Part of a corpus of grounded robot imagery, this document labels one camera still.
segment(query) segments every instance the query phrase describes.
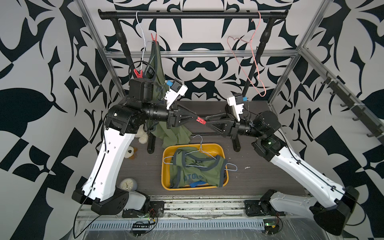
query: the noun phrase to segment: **yellow tray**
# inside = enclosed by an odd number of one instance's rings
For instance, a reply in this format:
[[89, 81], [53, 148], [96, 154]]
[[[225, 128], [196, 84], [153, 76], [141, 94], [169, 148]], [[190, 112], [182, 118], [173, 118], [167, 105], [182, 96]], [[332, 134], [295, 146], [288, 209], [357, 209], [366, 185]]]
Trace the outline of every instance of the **yellow tray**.
[[[199, 149], [200, 144], [169, 146], [164, 150], [163, 158], [161, 159], [161, 161], [165, 157], [169, 157], [169, 158], [164, 159], [164, 162], [170, 163], [172, 160], [172, 158], [170, 156], [173, 156], [175, 154], [176, 149], [178, 149], [179, 147], [196, 147], [197, 149]], [[211, 154], [212, 156], [220, 155], [223, 158], [225, 158], [223, 148], [216, 143], [204, 143], [204, 144], [202, 144], [202, 149], [205, 152], [209, 152], [209, 154]], [[201, 187], [190, 187], [189, 185], [186, 185], [186, 186], [180, 187], [180, 188], [169, 188], [169, 186], [170, 186], [170, 183], [169, 183], [169, 178], [170, 178], [169, 177], [169, 166], [170, 166], [169, 164], [164, 164], [163, 162], [161, 164], [161, 185], [163, 185], [163, 188], [165, 188], [169, 191], [197, 190], [197, 189], [208, 189], [208, 188], [215, 188], [216, 187], [216, 186], [212, 186], [209, 184], [204, 184], [204, 185], [201, 185]], [[226, 177], [224, 179], [223, 187], [228, 183], [228, 180], [229, 180], [228, 170], [225, 170], [225, 171], [226, 171]]]

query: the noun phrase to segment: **black metal rod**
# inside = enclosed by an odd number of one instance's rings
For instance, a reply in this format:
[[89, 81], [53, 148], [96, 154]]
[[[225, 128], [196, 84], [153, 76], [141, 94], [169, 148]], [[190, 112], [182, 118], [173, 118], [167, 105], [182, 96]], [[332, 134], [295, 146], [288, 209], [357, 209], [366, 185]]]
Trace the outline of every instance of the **black metal rod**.
[[[261, 18], [285, 19], [285, 12], [261, 12]], [[99, 11], [101, 19], [112, 18], [136, 18], [136, 12], [102, 12]], [[137, 17], [143, 18], [259, 18], [257, 12], [138, 12]]]
[[[253, 74], [255, 73], [255, 70], [256, 70], [256, 65], [260, 62], [260, 57], [262, 56], [264, 49], [265, 49], [265, 46], [266, 46], [267, 42], [269, 41], [269, 38], [270, 38], [271, 32], [272, 32], [272, 27], [273, 27], [273, 24], [275, 23], [275, 21], [276, 21], [275, 18], [268, 19], [268, 23], [266, 24], [264, 32], [263, 32], [262, 36], [260, 37], [260, 44], [259, 44], [259, 47], [257, 48], [257, 51], [256, 51], [255, 61], [252, 63], [252, 67], [251, 67], [251, 70], [249, 71], [249, 75], [248, 75], [248, 78], [250, 80], [252, 80], [252, 78], [253, 78]], [[243, 93], [242, 93], [243, 97], [245, 97], [245, 95], [247, 94], [247, 91], [248, 91], [250, 84], [251, 84], [251, 82], [247, 79], [245, 86], [243, 88]]]
[[156, 143], [156, 137], [150, 132], [148, 136], [148, 145], [147, 145], [147, 152], [149, 154], [152, 154], [155, 152], [155, 143]]
[[233, 150], [235, 152], [240, 152], [241, 145], [240, 145], [240, 141], [239, 141], [239, 136], [238, 135], [236, 135], [235, 139], [232, 139], [232, 146], [233, 146]]
[[201, 135], [201, 136], [219, 136], [220, 134], [215, 132], [193, 132], [191, 136]]
[[128, 66], [130, 66], [131, 72], [133, 74], [133, 70], [135, 69], [135, 66], [133, 65], [131, 52], [127, 44], [127, 38], [125, 37], [125, 34], [121, 28], [121, 24], [119, 20], [117, 18], [111, 18], [111, 21], [116, 31], [116, 38], [121, 45], [122, 52], [124, 53], [124, 56], [127, 59]]

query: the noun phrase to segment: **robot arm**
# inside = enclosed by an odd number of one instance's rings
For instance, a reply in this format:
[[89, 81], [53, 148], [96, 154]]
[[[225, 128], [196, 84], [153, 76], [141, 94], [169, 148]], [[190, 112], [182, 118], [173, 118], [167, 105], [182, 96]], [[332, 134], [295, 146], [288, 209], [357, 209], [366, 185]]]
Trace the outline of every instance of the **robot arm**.
[[108, 110], [103, 122], [101, 150], [89, 179], [72, 194], [73, 200], [92, 204], [91, 210], [100, 215], [118, 214], [128, 201], [129, 192], [115, 187], [115, 184], [124, 155], [140, 125], [146, 120], [165, 121], [167, 128], [171, 128], [197, 119], [197, 115], [187, 108], [172, 105], [180, 91], [165, 105], [149, 103], [153, 96], [151, 81], [134, 78], [129, 81], [129, 87], [129, 95]]
[[290, 212], [313, 219], [327, 232], [340, 235], [354, 210], [359, 192], [353, 187], [344, 188], [322, 175], [275, 136], [281, 124], [273, 112], [262, 112], [253, 121], [243, 118], [238, 121], [229, 108], [226, 111], [206, 117], [206, 125], [232, 139], [236, 134], [256, 137], [252, 143], [256, 153], [290, 174], [313, 196], [298, 197], [270, 189], [257, 205], [246, 205], [247, 215]]

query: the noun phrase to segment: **white plush toy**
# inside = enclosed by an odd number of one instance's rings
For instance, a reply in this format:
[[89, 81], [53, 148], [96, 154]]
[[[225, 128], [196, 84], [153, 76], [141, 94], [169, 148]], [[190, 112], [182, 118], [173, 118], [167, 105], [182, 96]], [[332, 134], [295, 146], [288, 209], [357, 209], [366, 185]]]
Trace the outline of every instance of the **white plush toy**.
[[139, 138], [139, 143], [145, 144], [148, 142], [148, 134], [144, 132], [144, 124], [140, 125], [137, 133], [135, 134], [135, 137]]
[[128, 149], [127, 149], [127, 152], [125, 153], [124, 158], [129, 158], [129, 157], [132, 156], [134, 153], [135, 153], [135, 151], [134, 151], [133, 147], [132, 147], [132, 146], [129, 146]]

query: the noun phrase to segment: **blue fabric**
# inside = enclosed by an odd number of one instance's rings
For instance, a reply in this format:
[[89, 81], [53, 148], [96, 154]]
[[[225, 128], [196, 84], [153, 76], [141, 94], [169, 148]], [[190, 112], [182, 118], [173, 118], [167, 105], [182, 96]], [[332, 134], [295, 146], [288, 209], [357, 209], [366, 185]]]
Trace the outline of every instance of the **blue fabric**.
[[190, 187], [197, 187], [198, 185], [203, 185], [203, 184], [206, 184], [206, 182], [200, 180], [200, 181], [191, 183]]

